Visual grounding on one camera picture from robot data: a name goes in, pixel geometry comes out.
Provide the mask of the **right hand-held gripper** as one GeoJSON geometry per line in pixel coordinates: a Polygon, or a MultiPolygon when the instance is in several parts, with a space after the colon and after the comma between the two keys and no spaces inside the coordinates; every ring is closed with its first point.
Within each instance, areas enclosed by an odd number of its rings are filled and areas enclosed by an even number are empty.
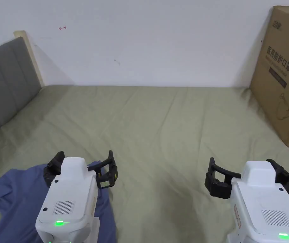
{"type": "Polygon", "coordinates": [[[230,201],[235,227],[228,243],[289,243],[289,172],[274,160],[247,161],[239,174],[211,157],[205,187],[211,196],[230,201]]]}

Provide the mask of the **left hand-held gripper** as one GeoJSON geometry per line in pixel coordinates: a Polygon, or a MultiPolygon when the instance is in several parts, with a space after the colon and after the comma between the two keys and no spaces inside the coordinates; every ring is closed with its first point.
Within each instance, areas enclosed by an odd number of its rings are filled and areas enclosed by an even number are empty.
{"type": "Polygon", "coordinates": [[[96,243],[100,220],[94,216],[98,189],[113,187],[118,170],[113,151],[98,164],[59,151],[43,170],[49,188],[35,227],[44,243],[96,243]]]}

